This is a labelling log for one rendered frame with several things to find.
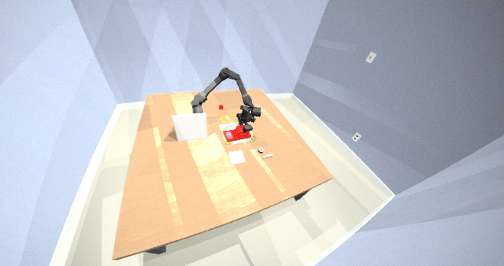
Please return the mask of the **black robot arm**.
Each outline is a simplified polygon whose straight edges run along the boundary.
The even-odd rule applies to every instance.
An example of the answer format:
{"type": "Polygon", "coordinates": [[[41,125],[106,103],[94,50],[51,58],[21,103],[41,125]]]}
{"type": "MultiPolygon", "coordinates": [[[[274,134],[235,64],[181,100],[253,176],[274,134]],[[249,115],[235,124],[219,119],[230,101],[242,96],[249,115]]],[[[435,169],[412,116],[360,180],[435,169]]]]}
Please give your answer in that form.
{"type": "Polygon", "coordinates": [[[230,70],[229,68],[223,68],[221,71],[220,71],[220,74],[218,75],[218,77],[208,86],[206,87],[202,92],[196,94],[194,96],[194,99],[193,101],[191,102],[191,105],[192,105],[192,111],[193,111],[193,114],[196,114],[196,113],[203,113],[203,108],[202,108],[202,103],[206,102],[208,99],[207,99],[207,96],[224,80],[226,80],[227,78],[229,79],[233,79],[236,81],[239,89],[240,89],[240,92],[242,94],[242,97],[243,97],[243,103],[244,105],[241,105],[240,106],[240,109],[242,109],[242,115],[243,116],[250,116],[249,120],[248,120],[248,123],[249,122],[253,122],[256,120],[255,119],[255,116],[261,116],[261,107],[254,107],[253,103],[252,103],[252,99],[251,97],[249,96],[249,94],[246,92],[246,89],[245,87],[243,86],[243,82],[242,80],[240,79],[240,75],[233,72],[232,70],[230,70]],[[245,105],[248,105],[248,106],[245,106],[245,105]],[[250,113],[251,111],[251,113],[250,113]]]}

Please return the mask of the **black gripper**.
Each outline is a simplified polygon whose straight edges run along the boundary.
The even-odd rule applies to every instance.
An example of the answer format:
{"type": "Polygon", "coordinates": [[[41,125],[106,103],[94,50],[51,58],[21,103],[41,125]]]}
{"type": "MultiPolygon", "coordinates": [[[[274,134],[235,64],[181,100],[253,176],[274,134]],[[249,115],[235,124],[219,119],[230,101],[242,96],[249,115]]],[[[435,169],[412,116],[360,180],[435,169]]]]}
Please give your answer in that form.
{"type": "Polygon", "coordinates": [[[244,133],[246,133],[247,131],[252,131],[253,130],[252,126],[247,123],[248,120],[249,120],[249,118],[250,118],[250,116],[243,116],[242,113],[237,113],[236,116],[237,116],[237,119],[239,121],[239,125],[245,124],[243,126],[243,132],[244,133]]]}

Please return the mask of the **white flat square pad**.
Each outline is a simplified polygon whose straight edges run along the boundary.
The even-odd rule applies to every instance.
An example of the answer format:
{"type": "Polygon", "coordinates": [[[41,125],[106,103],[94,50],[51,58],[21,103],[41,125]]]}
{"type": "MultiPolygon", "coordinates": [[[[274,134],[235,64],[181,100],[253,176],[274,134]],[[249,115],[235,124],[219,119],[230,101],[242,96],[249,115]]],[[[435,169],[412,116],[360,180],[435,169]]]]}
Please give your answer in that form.
{"type": "Polygon", "coordinates": [[[228,152],[228,156],[229,156],[229,160],[230,160],[231,164],[245,163],[245,159],[244,159],[242,150],[228,152]]]}

